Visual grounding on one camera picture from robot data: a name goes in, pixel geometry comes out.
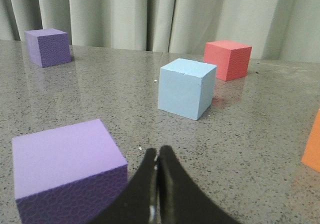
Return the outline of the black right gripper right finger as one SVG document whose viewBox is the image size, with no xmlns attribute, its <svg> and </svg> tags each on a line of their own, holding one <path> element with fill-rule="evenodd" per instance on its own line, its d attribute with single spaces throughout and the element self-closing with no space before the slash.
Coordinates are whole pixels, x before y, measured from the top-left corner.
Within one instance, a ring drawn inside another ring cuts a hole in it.
<svg viewBox="0 0 320 224">
<path fill-rule="evenodd" d="M 172 147 L 158 156 L 160 217 L 163 224 L 237 224 L 208 198 L 178 161 Z"/>
</svg>

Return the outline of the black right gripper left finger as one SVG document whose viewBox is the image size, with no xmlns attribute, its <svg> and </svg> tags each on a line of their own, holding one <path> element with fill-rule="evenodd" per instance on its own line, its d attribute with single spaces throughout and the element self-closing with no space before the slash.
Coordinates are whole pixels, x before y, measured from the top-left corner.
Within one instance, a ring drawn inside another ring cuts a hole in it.
<svg viewBox="0 0 320 224">
<path fill-rule="evenodd" d="M 126 188 L 89 223 L 155 224 L 158 204 L 157 175 L 157 151 L 149 148 Z"/>
</svg>

